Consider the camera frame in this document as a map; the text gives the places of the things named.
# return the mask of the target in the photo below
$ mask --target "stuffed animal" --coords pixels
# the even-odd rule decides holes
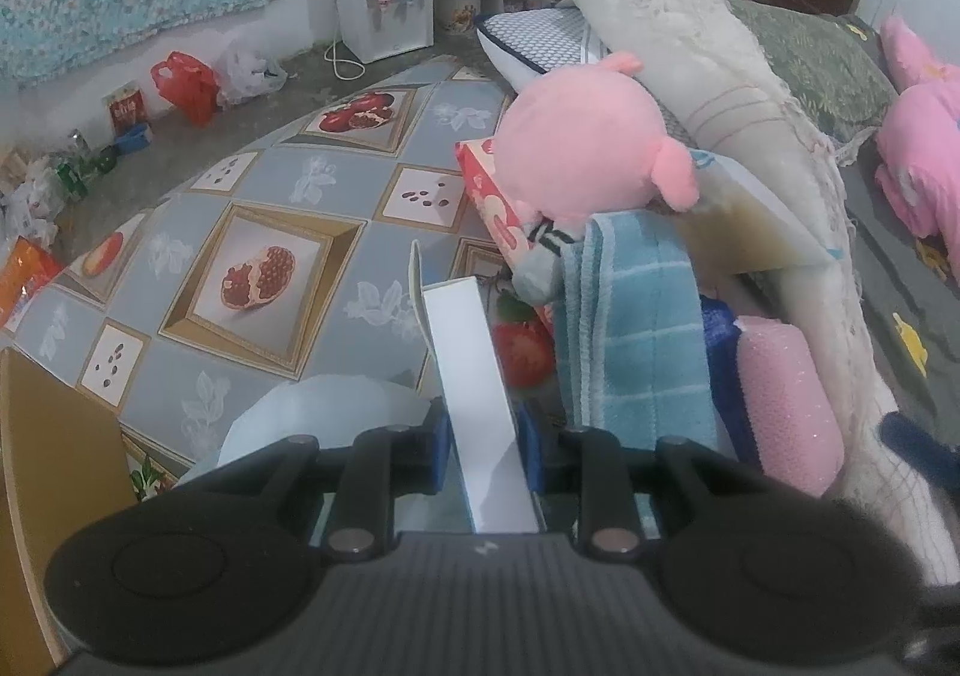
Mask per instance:
[[[667,136],[654,98],[631,76],[642,68],[627,52],[558,68],[504,113],[493,166],[536,243],[514,272],[529,304],[559,296],[560,248],[582,238],[590,216],[640,209],[658,193],[677,211],[699,198],[689,150]]]

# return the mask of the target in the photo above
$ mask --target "white paper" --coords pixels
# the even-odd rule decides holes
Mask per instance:
[[[416,243],[410,292],[440,371],[473,530],[539,532],[477,279],[461,278],[421,291],[414,258],[419,260]]]

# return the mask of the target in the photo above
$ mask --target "orange snack bag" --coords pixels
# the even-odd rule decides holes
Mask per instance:
[[[31,297],[61,271],[53,256],[18,237],[0,270],[0,326],[19,323]]]

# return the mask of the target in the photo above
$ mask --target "power cord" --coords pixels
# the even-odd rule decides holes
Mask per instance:
[[[340,26],[337,25],[337,32],[334,35],[333,44],[327,49],[325,49],[325,51],[323,51],[323,60],[325,60],[330,64],[333,64],[333,73],[334,75],[336,75],[338,80],[347,80],[347,81],[359,80],[364,74],[367,73],[367,67],[361,64],[359,61],[352,61],[349,58],[337,58],[337,41],[339,41],[339,39],[340,39]],[[352,67],[358,68],[360,71],[359,73],[354,74],[352,77],[344,77],[344,75],[340,73],[339,68],[337,68],[337,64],[351,65]]]

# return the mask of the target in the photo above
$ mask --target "red plastic bag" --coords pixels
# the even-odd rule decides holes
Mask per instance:
[[[150,77],[160,95],[184,111],[195,126],[206,126],[213,118],[220,86],[213,69],[203,61],[174,50],[150,70]]]

